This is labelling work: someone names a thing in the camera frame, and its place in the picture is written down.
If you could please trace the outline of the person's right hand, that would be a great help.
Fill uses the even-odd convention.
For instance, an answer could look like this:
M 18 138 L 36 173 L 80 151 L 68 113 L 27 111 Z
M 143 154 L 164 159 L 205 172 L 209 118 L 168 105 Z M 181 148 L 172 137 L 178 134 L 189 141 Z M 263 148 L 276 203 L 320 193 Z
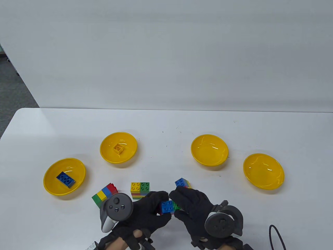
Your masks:
M 242 236 L 243 215 L 227 200 L 213 205 L 203 192 L 182 186 L 169 197 L 180 206 L 174 216 L 184 223 L 194 247 L 243 250 L 243 242 L 233 236 Z

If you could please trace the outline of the person's left hand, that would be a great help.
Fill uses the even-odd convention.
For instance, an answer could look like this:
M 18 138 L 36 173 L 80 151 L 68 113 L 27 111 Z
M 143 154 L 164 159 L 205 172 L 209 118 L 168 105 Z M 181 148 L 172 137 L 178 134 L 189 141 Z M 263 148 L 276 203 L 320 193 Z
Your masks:
M 169 200 L 166 191 L 151 191 L 144 198 L 132 203 L 131 215 L 115 224 L 111 232 L 95 243 L 99 250 L 131 250 L 146 249 L 143 242 L 149 241 L 156 230 L 164 227 L 170 220 L 171 214 L 157 214 L 159 204 Z

